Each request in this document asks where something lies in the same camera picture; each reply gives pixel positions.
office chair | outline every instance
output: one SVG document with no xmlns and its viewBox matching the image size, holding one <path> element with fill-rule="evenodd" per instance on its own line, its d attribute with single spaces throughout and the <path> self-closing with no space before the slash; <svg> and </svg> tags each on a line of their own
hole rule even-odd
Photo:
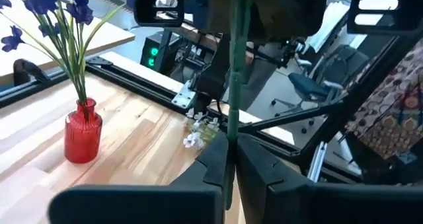
<svg viewBox="0 0 423 224">
<path fill-rule="evenodd" d="M 301 102 L 292 104 L 275 98 L 271 102 L 272 106 L 280 102 L 289 108 L 275 114 L 275 117 L 289 112 L 302 111 L 303 102 L 314 102 L 317 103 L 317 106 L 330 103 L 367 65 L 368 61 L 369 58 L 357 49 L 348 45 L 340 45 L 319 64 L 312 78 L 304 74 L 290 73 L 288 79 L 301 98 Z M 309 126 L 313 124 L 314 120 L 309 120 Z M 301 132 L 307 133 L 307 128 L 303 127 Z"/>
</svg>

chair leg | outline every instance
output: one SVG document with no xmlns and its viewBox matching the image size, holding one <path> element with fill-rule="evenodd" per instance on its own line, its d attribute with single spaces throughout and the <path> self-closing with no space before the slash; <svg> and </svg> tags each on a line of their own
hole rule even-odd
<svg viewBox="0 0 423 224">
<path fill-rule="evenodd" d="M 290 103 L 290 102 L 285 102 L 285 101 L 282 101 L 282 100 L 277 99 L 277 98 L 275 98 L 274 100 L 272 100 L 272 102 L 271 102 L 270 104 L 271 104 L 272 106 L 274 106 L 274 105 L 276 104 L 276 102 L 282 103 L 283 105 L 287 106 L 288 108 L 293 108 L 293 107 L 298 106 L 298 104 L 292 104 L 292 103 Z"/>
<path fill-rule="evenodd" d="M 275 117 L 281 116 L 282 114 L 287 114 L 287 113 L 291 113 L 291 112 L 300 112 L 303 111 L 301 104 L 303 103 L 303 101 L 301 101 L 299 104 L 291 104 L 291 106 L 289 107 L 288 110 L 283 111 L 283 112 L 278 112 L 277 114 L 275 114 Z"/>
</svg>

vase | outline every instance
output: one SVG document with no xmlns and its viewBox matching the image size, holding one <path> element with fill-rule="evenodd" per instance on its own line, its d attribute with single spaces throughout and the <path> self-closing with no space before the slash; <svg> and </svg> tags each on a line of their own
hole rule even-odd
<svg viewBox="0 0 423 224">
<path fill-rule="evenodd" d="M 103 121 L 95 105 L 92 98 L 84 104 L 77 101 L 77 110 L 65 119 L 65 157 L 72 163 L 90 162 L 98 154 Z"/>
</svg>

wooden table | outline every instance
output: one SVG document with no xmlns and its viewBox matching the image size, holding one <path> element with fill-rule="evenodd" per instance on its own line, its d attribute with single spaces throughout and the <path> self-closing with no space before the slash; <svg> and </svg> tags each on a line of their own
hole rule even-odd
<svg viewBox="0 0 423 224">
<path fill-rule="evenodd" d="M 56 49 L 50 40 L 42 37 L 42 34 L 38 29 L 38 21 L 34 18 L 31 12 L 26 10 L 24 4 L 20 0 L 11 0 L 11 2 L 13 5 L 12 8 L 2 9 L 1 12 L 10 19 L 14 20 L 19 26 L 23 27 L 38 40 L 45 43 L 49 49 L 56 52 Z M 93 28 L 100 21 L 100 19 L 94 18 L 93 22 L 84 28 L 84 39 L 88 38 L 89 34 L 93 31 Z M 10 21 L 8 21 L 3 15 L 0 15 L 0 38 L 11 35 L 11 25 L 12 23 Z M 134 40 L 134 38 L 135 35 L 131 32 L 127 32 L 117 26 L 111 25 L 110 23 L 106 23 L 97 32 L 96 36 L 89 44 L 87 55 L 89 56 L 121 44 L 125 44 L 126 42 Z M 24 35 L 22 39 L 34 46 L 36 45 L 36 43 L 27 35 Z M 54 63 L 48 56 L 25 44 L 19 45 L 17 50 L 11 52 L 4 52 L 3 50 L 0 50 L 0 86 L 13 84 L 13 63 L 17 59 L 27 59 L 28 61 L 38 65 L 43 70 L 57 66 L 57 64 Z"/>
<path fill-rule="evenodd" d="M 173 91 L 182 86 L 117 54 L 102 57 Z M 51 198 L 78 184 L 168 184 L 197 157 L 182 144 L 188 134 L 183 115 L 94 75 L 86 83 L 104 120 L 100 153 L 88 164 L 73 165 L 63 156 L 64 120 L 77 99 L 69 81 L 0 110 L 0 223 L 48 223 Z M 244 122 L 256 119 L 241 112 Z M 292 139 L 280 128 L 268 132 Z M 237 185 L 226 220 L 245 223 Z"/>
</svg>

green light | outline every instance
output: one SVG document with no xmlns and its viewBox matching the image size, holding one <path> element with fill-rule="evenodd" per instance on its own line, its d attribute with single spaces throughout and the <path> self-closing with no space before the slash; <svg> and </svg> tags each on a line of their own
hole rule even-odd
<svg viewBox="0 0 423 224">
<path fill-rule="evenodd" d="M 153 58 L 148 59 L 148 66 L 150 66 L 150 67 L 154 66 L 154 59 Z"/>
<path fill-rule="evenodd" d="M 159 53 L 159 50 L 158 50 L 157 48 L 152 48 L 152 49 L 150 50 L 150 54 L 151 54 L 152 56 L 156 56 L 156 55 L 157 55 L 157 53 Z"/>
</svg>

